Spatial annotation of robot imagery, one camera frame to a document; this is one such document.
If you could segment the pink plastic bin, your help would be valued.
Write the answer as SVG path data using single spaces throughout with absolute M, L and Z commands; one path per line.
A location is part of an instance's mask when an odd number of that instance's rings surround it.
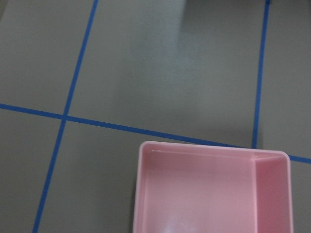
M 146 141 L 133 232 L 292 233 L 291 164 L 282 151 Z

